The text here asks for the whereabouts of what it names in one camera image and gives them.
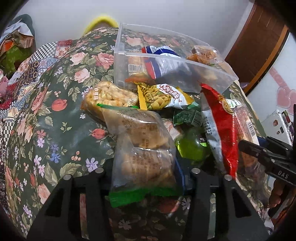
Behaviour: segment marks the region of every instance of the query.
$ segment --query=black and white checkered pattern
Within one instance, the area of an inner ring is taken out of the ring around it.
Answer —
[[[5,147],[7,147],[7,143],[8,143],[8,140],[9,140],[10,133],[12,131],[13,125],[14,125],[14,121],[4,123],[3,140],[4,140]]]
[[[35,53],[32,54],[30,63],[42,60],[44,58],[54,58],[55,50],[58,42],[52,42],[42,45]]]

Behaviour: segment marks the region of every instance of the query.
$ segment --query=clear plastic container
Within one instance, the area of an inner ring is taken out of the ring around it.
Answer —
[[[168,45],[181,58],[142,53],[141,48],[149,45]],[[155,84],[166,83],[188,92],[199,93],[199,84],[205,83],[223,93],[238,80],[232,69],[225,72],[187,60],[194,45],[209,46],[203,41],[170,30],[121,23],[114,48],[114,83],[124,89],[136,89],[135,84],[126,81],[129,78],[129,62],[133,60],[141,63],[156,61],[164,66],[173,66],[173,70],[156,78]]]

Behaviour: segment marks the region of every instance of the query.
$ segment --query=red and white snack bag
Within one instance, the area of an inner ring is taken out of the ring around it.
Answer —
[[[204,128],[217,167],[236,178],[238,146],[234,113],[223,95],[207,84],[200,86]]]

